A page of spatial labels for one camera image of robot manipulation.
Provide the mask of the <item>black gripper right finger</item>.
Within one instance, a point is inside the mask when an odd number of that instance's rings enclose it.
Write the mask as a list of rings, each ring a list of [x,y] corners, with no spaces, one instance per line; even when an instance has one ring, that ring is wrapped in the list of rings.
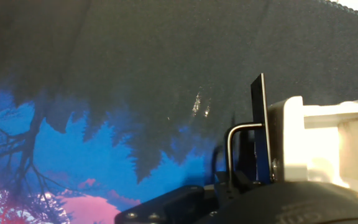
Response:
[[[266,183],[263,183],[263,182],[260,182],[257,180],[249,180],[249,179],[245,178],[244,185],[246,188],[258,188],[258,187],[265,186]]]

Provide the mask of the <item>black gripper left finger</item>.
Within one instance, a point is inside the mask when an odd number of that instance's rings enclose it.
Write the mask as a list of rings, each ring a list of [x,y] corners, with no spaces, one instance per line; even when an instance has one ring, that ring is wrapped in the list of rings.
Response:
[[[116,215],[115,224],[207,224],[238,197],[238,188],[219,172],[205,187],[186,185]]]

